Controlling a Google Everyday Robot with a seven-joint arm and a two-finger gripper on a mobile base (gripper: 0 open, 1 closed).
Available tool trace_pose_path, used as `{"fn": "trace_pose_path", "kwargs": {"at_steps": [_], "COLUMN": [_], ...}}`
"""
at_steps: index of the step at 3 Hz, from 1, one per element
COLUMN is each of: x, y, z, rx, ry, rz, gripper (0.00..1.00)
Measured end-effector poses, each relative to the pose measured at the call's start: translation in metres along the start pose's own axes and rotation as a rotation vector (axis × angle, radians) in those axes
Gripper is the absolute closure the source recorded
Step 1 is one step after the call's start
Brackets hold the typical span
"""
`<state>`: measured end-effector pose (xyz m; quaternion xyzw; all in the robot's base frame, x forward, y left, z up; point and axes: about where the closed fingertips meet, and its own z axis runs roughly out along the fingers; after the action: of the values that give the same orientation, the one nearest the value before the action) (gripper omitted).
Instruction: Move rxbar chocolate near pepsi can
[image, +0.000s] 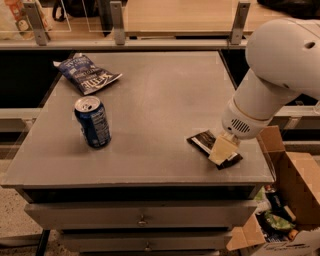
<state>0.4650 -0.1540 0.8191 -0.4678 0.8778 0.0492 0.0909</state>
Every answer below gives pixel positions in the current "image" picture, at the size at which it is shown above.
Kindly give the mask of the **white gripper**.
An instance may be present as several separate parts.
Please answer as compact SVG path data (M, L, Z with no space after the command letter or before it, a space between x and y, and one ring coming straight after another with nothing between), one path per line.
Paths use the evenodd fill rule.
M233 97L222 115L226 132L215 140L209 159L221 165L238 149L240 140L255 138L271 121L276 105L263 99L240 99Z

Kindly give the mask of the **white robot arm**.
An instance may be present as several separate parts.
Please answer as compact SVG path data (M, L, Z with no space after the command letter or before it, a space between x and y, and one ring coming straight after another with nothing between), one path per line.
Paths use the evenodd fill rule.
M320 21L268 21L248 39L245 58L249 69L226 105L224 132L209 155L217 165L231 157L242 140L257 137L299 95L320 99Z

